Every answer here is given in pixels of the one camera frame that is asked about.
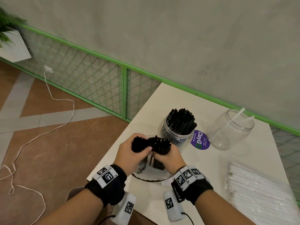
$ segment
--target wrist strap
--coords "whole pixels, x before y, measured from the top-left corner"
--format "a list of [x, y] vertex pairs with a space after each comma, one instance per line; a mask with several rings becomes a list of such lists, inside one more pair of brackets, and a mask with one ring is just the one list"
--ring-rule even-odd
[[213, 190], [211, 184], [195, 166], [179, 169], [171, 185], [179, 203], [186, 199], [193, 205], [202, 193], [209, 189]]
[[124, 197], [124, 187], [127, 176], [119, 166], [113, 164], [104, 166], [92, 180], [85, 185], [95, 196], [99, 197], [103, 206], [108, 203], [111, 205], [118, 204]]

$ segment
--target wall outlet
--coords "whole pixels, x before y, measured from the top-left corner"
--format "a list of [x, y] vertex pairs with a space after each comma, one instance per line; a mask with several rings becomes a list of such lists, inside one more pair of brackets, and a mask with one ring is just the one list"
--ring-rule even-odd
[[46, 65], [44, 65], [46, 72], [53, 73], [52, 69]]

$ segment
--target jar of black straws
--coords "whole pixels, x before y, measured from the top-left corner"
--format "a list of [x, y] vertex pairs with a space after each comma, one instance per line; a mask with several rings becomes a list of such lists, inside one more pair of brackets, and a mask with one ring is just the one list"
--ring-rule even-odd
[[194, 115], [185, 108], [172, 109], [163, 120], [160, 136], [182, 150], [192, 139], [197, 126], [194, 121]]

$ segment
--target white planter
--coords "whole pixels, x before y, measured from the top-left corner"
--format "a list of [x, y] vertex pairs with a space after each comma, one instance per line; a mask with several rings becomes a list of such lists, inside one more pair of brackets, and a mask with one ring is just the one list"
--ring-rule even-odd
[[31, 58], [31, 55], [23, 41], [22, 36], [18, 30], [4, 32], [12, 42], [2, 42], [0, 48], [0, 57], [5, 58], [11, 62], [22, 61]]

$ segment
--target clear plastic jar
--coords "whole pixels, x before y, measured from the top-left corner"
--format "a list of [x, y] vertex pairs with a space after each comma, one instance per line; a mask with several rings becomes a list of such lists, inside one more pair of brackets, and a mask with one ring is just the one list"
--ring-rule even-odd
[[190, 143], [194, 131], [192, 131], [189, 135], [179, 135], [174, 133], [173, 131], [170, 130], [170, 128], [167, 126], [166, 119], [165, 117], [162, 121], [161, 124], [161, 129], [160, 129], [160, 137], [167, 139], [174, 145], [178, 147], [178, 149], [181, 151], [188, 143]]
[[230, 109], [222, 113], [208, 129], [209, 142], [220, 150], [232, 148], [236, 143], [244, 140], [254, 127], [254, 121], [245, 114], [240, 114], [235, 120], [232, 118], [238, 110]]

